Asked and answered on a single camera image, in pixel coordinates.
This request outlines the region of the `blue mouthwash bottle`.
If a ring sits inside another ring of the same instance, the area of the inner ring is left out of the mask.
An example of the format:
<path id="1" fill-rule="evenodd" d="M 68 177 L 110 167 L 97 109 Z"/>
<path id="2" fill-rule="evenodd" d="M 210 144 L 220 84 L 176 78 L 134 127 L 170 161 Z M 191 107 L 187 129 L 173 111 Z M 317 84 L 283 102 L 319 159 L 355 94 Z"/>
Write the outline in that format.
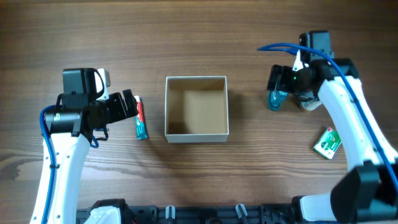
<path id="1" fill-rule="evenodd" d="M 289 94 L 287 92 L 283 91 L 270 91 L 267 101 L 269 109 L 272 111 L 277 111 L 281 104 L 286 100 L 288 95 Z"/>

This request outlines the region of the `white lotion tube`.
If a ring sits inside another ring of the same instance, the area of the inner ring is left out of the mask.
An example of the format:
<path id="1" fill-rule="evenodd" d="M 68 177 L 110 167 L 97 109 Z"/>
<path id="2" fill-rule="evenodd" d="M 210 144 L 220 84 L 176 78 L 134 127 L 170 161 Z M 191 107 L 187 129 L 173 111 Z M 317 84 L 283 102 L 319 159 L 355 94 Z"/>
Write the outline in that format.
<path id="1" fill-rule="evenodd" d="M 320 105 L 322 105 L 322 102 L 319 100 L 310 100 L 310 101 L 305 101 L 300 103 L 300 108 L 304 111 L 313 111 L 317 109 Z"/>

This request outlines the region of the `green white small box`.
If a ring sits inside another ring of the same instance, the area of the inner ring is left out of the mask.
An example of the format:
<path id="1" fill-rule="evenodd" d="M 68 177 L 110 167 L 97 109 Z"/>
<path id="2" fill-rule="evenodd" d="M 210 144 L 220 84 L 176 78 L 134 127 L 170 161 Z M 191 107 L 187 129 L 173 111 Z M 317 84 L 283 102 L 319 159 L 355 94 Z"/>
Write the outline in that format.
<path id="1" fill-rule="evenodd" d="M 325 159 L 332 159 L 341 145 L 341 138 L 336 130 L 327 128 L 321 135 L 313 150 Z"/>

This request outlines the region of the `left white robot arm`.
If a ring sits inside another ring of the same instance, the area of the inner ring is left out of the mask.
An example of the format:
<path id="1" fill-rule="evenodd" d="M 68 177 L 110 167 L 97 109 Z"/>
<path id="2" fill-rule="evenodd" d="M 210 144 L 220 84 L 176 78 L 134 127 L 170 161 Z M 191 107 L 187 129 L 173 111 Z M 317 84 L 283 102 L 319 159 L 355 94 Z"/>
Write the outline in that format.
<path id="1" fill-rule="evenodd" d="M 63 92 L 39 116 L 43 166 L 31 223 L 74 223 L 80 179 L 89 150 L 109 138 L 107 126 L 137 116 L 130 89 L 110 94 L 103 68 L 68 68 Z M 103 132 L 100 139 L 96 131 Z"/>

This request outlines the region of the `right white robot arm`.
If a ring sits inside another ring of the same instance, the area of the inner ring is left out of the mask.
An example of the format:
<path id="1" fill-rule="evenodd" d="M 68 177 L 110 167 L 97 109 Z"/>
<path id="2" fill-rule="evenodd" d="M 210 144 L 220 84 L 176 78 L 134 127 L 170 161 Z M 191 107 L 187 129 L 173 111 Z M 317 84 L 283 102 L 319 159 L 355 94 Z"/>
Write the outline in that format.
<path id="1" fill-rule="evenodd" d="M 286 206 L 288 223 L 359 223 L 397 218 L 397 151 L 385 139 L 363 94 L 352 60 L 336 58 L 326 30 L 300 35 L 297 44 L 263 46 L 295 56 L 292 66 L 274 65 L 268 106 L 288 95 L 311 111 L 323 105 L 344 147 L 348 173 L 325 194 L 296 196 Z"/>

